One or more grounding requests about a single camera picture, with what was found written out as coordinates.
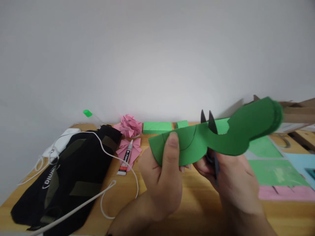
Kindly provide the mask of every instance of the green paper sheet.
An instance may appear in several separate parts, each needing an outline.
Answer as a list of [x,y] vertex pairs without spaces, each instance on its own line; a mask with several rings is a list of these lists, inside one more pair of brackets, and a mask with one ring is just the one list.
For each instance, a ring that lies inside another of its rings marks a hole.
[[188,121],[178,121],[176,123],[176,128],[184,128],[189,126]]
[[249,160],[260,185],[309,186],[287,160]]
[[248,149],[258,157],[283,157],[268,136],[251,141]]
[[[226,134],[217,135],[208,128],[208,123],[175,129],[179,137],[179,165],[184,166],[200,160],[207,148],[216,152],[237,156],[241,155],[249,147],[249,142],[268,135],[280,126],[283,119],[281,105],[269,97],[255,101],[239,108],[228,119],[228,131]],[[149,138],[152,153],[162,165],[163,151],[169,132]]]
[[217,126],[218,134],[225,134],[229,130],[228,120],[230,118],[214,120]]
[[144,122],[143,133],[144,134],[161,134],[172,130],[171,122]]
[[[215,120],[218,134],[225,134],[229,130],[229,118]],[[248,148],[258,157],[283,157],[268,136],[255,139],[249,143]]]

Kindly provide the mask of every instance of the glue tube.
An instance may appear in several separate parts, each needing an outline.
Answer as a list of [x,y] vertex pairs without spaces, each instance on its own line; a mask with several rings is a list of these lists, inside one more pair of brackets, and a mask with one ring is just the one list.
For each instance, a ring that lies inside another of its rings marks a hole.
[[[130,144],[128,145],[127,151],[126,151],[126,154],[125,154],[125,157],[124,157],[124,161],[127,162],[127,163],[129,163],[129,157],[130,157],[130,154],[131,154],[133,141],[134,140],[131,140]],[[127,173],[127,164],[125,162],[121,163],[120,168],[119,168],[119,170],[117,172],[117,175],[126,175],[126,173]]]

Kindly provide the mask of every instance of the black scissors handle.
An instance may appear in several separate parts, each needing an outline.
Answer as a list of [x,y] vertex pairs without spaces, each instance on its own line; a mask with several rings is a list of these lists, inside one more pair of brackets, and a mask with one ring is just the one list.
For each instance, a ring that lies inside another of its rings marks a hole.
[[[201,120],[201,123],[207,122],[203,110],[201,111],[201,119],[200,120]],[[208,128],[213,133],[218,134],[217,126],[216,126],[216,123],[215,123],[215,120],[213,118],[211,111],[209,111]],[[214,170],[215,170],[214,179],[216,181],[216,185],[218,185],[218,174],[220,171],[220,167],[219,167],[219,162],[217,159],[217,154],[215,151],[212,152],[211,149],[208,148],[205,156],[206,156],[207,162],[214,167]]]

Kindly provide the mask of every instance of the pink origami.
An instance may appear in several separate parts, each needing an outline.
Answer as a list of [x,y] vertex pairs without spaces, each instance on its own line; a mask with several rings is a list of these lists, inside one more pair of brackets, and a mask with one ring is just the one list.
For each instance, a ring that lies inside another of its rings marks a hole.
[[119,130],[125,137],[133,138],[142,132],[142,123],[135,120],[132,115],[121,117],[121,123],[114,125],[114,128]]
[[[129,157],[129,165],[132,167],[134,165],[135,160],[137,159],[137,157],[140,155],[142,149],[140,148],[140,143],[141,143],[141,139],[137,138],[136,140],[134,140],[134,142],[132,143],[133,147],[131,150],[131,155]],[[116,151],[118,157],[120,159],[124,159],[126,151],[127,151],[127,147],[130,144],[130,142],[127,139],[123,139],[120,141],[120,145],[119,145],[119,149]]]

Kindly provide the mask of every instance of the black bag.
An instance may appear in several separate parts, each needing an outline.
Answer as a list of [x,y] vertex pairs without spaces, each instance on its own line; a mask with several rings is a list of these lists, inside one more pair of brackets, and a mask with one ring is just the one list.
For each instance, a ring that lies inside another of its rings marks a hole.
[[[106,152],[113,155],[121,138],[120,131],[103,125],[95,132]],[[94,134],[78,133],[71,137],[55,165],[50,165],[14,205],[15,223],[37,230],[52,223],[86,202],[101,190],[112,157],[105,154]],[[67,236],[85,223],[94,201],[44,233]]]

